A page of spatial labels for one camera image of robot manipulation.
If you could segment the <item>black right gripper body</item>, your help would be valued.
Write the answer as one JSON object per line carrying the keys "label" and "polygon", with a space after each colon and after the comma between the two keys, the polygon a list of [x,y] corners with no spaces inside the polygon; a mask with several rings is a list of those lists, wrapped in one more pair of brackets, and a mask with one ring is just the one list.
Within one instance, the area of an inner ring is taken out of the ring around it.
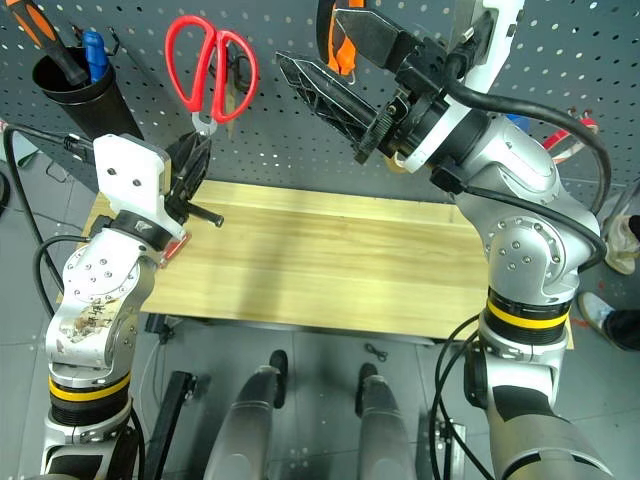
{"label": "black right gripper body", "polygon": [[445,45],[429,37],[398,37],[385,68],[395,75],[398,90],[391,104],[400,112],[382,141],[384,154],[409,156],[447,109],[442,97]]}

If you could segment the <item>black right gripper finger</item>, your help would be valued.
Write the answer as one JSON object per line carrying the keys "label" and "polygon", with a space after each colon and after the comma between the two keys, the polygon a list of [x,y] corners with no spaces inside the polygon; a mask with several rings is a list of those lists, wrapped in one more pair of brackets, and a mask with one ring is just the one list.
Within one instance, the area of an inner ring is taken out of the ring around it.
{"label": "black right gripper finger", "polygon": [[380,69],[397,72],[417,46],[412,34],[377,10],[339,8],[334,18],[359,54]]}
{"label": "black right gripper finger", "polygon": [[351,142],[357,162],[366,162],[375,150],[391,154],[387,112],[374,109],[320,60],[283,50],[275,57],[286,83],[309,109]]}

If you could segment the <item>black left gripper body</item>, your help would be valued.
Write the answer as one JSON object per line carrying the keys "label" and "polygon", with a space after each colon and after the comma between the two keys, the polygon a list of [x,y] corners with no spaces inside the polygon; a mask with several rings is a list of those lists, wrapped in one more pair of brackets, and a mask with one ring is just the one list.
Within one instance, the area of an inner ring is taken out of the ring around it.
{"label": "black left gripper body", "polygon": [[180,225],[184,225],[190,216],[205,220],[217,228],[221,228],[224,224],[224,217],[222,215],[195,205],[186,197],[182,198],[179,195],[169,195],[165,199],[164,206],[168,215]]}

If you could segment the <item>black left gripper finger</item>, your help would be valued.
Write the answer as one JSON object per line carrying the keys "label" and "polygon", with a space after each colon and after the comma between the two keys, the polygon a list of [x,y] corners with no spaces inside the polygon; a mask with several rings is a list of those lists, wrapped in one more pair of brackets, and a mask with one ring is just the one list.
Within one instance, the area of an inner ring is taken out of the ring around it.
{"label": "black left gripper finger", "polygon": [[185,163],[185,198],[191,200],[206,177],[211,158],[210,136],[194,133],[193,145]]}
{"label": "black left gripper finger", "polygon": [[191,188],[191,154],[193,150],[192,139],[181,139],[174,142],[168,148],[171,157],[171,190],[169,197],[172,200],[184,200]]}

